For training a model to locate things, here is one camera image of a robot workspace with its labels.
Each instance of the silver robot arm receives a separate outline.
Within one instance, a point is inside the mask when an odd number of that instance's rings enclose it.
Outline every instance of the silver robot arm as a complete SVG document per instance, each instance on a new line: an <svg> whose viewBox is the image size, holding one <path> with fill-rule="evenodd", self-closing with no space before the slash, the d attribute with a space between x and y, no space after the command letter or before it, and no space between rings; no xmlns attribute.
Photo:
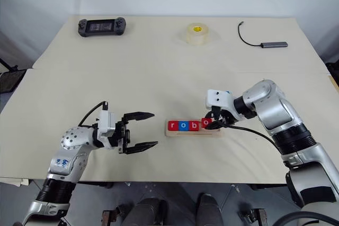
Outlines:
<svg viewBox="0 0 339 226"><path fill-rule="evenodd" d="M219 121L233 125L255 116L259 118L289 168L286 181L297 205L338 204L338 170L273 81L263 80L238 98L229 91L208 90L206 107L211 109L207 117L216 120L208 126L211 129L221 127Z"/></svg>
<svg viewBox="0 0 339 226"><path fill-rule="evenodd" d="M102 110L97 119L98 123L83 125L85 119L100 106ZM43 188L31 203L23 225L60 224L60 219L67 214L72 191L86 168L92 150L118 147L118 153L130 154L155 146L157 141L127 147L130 143L128 121L143 120L152 116L154 115L151 113L134 112L125 114L121 121L116 122L114 113L108 111L107 102L94 107L78 126L63 134L60 149L51 160Z"/></svg>

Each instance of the black cable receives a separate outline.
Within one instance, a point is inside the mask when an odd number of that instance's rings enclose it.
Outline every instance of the black cable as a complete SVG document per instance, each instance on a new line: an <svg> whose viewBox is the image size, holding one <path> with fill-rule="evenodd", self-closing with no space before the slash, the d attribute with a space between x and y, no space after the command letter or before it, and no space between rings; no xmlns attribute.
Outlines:
<svg viewBox="0 0 339 226"><path fill-rule="evenodd" d="M339 221L336 219L333 219L329 216L314 213L314 212L306 212L306 211L299 211L287 214L277 220L273 226L284 226L285 224L289 223L290 221L301 219L301 218L311 218L311 219L318 219L323 222L327 222L331 225L339 226Z"/></svg>
<svg viewBox="0 0 339 226"><path fill-rule="evenodd" d="M274 145L275 148L277 148L277 146L275 145L274 141L271 140L269 137L267 137L266 135L260 133L260 132L257 132L257 131L254 131L252 129L249 129L249 128L246 128L246 127L241 127L241 126L234 126L234 125L230 125L230 124L224 124L222 123L221 121L217 120L216 121L218 124L220 124L222 127L224 128L232 128L232 129L238 129L238 130L243 130L243 131L247 131L247 132L251 132L251 133L255 133L263 138L265 138L266 140L268 140L272 145Z"/></svg>
<svg viewBox="0 0 339 226"><path fill-rule="evenodd" d="M242 36L240 35L240 26L241 26L243 23L244 23L244 22L241 21L241 22L239 23L239 25L238 25L238 34L239 34L240 39L241 39L244 43L246 43L246 44L248 44L248 45L250 45L250 46L259 46L259 47L261 47L260 44L250 44L250 43L246 42L246 41L242 38Z"/></svg>
<svg viewBox="0 0 339 226"><path fill-rule="evenodd" d="M97 106L95 106L93 109L91 109L84 117L83 119L81 119L80 123L78 124L79 127L91 127L89 125L83 125L83 123L85 122L86 118L88 118L89 115L91 115L93 113L93 111L95 111L97 108L99 108L101 105L104 106L105 103L107 103L106 101L102 101L101 103L99 103Z"/></svg>

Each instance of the red block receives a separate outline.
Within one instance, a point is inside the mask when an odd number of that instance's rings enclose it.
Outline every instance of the red block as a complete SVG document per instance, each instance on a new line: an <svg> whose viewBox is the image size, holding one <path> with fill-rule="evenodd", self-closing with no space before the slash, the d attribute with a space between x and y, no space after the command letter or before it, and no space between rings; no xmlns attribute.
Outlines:
<svg viewBox="0 0 339 226"><path fill-rule="evenodd" d="M212 119L202 118L201 119L201 128L205 128L209 123L212 123Z"/></svg>
<svg viewBox="0 0 339 226"><path fill-rule="evenodd" d="M199 121L189 121L190 131L199 131Z"/></svg>
<svg viewBox="0 0 339 226"><path fill-rule="evenodd" d="M169 121L167 125L169 131L178 131L179 130L179 121Z"/></svg>

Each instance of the white table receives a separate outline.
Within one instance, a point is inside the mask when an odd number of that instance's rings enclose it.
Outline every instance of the white table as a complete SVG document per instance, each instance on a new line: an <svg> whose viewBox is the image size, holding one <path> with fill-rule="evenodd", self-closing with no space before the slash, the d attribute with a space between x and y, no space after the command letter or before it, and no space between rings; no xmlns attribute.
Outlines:
<svg viewBox="0 0 339 226"><path fill-rule="evenodd" d="M80 19L71 17L63 26L1 113L1 177L45 178L61 135L106 100L118 117L155 113L129 128L133 144L159 144L135 155L96 150L82 180L284 183L288 169L279 153L252 133L225 129L222 138L165 137L166 119L205 115L207 89L238 96L263 78L285 91L339 167L339 94L294 19L127 17L123 36L91 38L77 34ZM248 41L286 40L289 46L245 45L237 35L241 20ZM191 22L209 26L209 43L191 46L182 40ZM257 119L238 125L265 132Z"/></svg>

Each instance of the masking tape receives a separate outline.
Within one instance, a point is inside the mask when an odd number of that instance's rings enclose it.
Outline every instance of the masking tape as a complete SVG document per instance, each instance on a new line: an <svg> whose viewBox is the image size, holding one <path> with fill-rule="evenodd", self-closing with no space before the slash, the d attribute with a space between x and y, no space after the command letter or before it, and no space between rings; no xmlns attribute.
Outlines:
<svg viewBox="0 0 339 226"><path fill-rule="evenodd" d="M202 23L191 23L187 27L186 41L192 45L201 45L206 43L208 36L208 27Z"/></svg>

